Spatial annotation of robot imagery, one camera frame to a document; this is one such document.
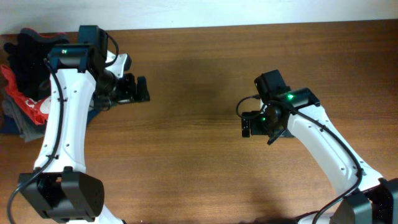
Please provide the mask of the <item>black leggings with red waistband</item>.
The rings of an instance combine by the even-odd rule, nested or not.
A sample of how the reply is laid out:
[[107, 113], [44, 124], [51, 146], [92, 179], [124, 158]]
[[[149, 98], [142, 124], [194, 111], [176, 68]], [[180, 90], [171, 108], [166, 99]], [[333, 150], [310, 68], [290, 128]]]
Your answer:
[[50, 95], [50, 73], [44, 59], [54, 45], [69, 43], [65, 33], [43, 35], [31, 28], [23, 28], [17, 35], [17, 43], [7, 42], [4, 50], [16, 76], [17, 89], [35, 101]]

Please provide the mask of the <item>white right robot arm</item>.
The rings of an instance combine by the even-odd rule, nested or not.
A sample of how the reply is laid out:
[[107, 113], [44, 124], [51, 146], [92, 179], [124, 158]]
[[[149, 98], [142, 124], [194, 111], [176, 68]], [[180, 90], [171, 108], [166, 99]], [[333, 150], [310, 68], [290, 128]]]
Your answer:
[[321, 209], [276, 223], [397, 224], [397, 179], [386, 180], [337, 131], [308, 89], [255, 95], [261, 109], [241, 113], [242, 135], [267, 135], [268, 144], [290, 134], [310, 152], [337, 196]]

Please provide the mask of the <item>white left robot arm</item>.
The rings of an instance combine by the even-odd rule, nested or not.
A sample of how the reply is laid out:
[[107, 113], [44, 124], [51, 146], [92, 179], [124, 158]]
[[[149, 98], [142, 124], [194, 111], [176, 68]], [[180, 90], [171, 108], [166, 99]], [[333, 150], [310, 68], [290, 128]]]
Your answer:
[[44, 219], [57, 223], [121, 223], [104, 203], [104, 185], [86, 173], [85, 133], [92, 107], [149, 101], [144, 77], [129, 73], [128, 54], [92, 44], [54, 47], [50, 113], [31, 173], [21, 173], [17, 192]]

